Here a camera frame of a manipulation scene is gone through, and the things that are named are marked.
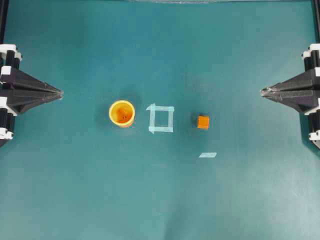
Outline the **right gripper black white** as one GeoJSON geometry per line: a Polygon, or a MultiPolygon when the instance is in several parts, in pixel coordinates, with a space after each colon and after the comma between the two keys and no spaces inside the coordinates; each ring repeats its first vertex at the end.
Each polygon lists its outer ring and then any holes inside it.
{"type": "Polygon", "coordinates": [[[301,55],[305,72],[267,86],[260,95],[286,105],[308,118],[308,139],[320,148],[320,44],[312,43],[301,55]]]}

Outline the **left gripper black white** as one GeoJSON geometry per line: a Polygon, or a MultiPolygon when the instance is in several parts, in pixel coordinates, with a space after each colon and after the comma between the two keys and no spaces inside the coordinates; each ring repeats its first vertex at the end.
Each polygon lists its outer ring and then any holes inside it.
{"type": "Polygon", "coordinates": [[[59,100],[63,91],[19,70],[22,54],[15,44],[0,45],[0,145],[14,137],[16,116],[59,100]],[[30,90],[15,90],[15,87],[30,90]]]}

